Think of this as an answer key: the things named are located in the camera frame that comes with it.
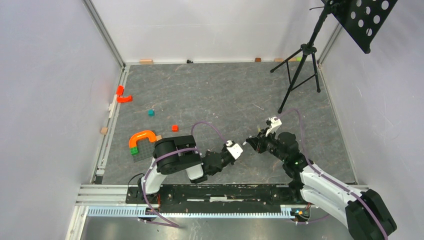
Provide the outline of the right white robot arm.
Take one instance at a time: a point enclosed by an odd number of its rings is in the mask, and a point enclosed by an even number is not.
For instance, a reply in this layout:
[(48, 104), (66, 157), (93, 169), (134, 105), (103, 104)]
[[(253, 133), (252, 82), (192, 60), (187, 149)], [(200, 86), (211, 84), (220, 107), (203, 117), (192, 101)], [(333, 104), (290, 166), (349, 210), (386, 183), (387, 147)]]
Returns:
[(245, 142), (257, 153), (268, 152), (282, 161), (292, 179), (289, 199), (311, 203), (342, 223), (355, 240), (386, 240), (398, 226), (382, 197), (373, 189), (360, 190), (327, 174), (299, 149), (293, 133), (261, 130)]

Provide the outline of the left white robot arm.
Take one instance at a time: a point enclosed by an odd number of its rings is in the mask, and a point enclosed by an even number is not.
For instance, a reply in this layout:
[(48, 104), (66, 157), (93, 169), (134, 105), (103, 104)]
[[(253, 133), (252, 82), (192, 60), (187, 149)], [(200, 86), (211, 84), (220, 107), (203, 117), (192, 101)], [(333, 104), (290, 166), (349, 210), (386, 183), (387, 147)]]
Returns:
[(228, 140), (221, 152), (207, 150), (202, 156), (192, 135), (168, 137), (154, 145), (149, 169), (138, 181), (138, 197), (145, 204), (157, 198), (167, 176), (185, 171), (192, 184), (198, 184), (221, 172), (229, 164), (233, 165), (243, 153), (242, 147)]

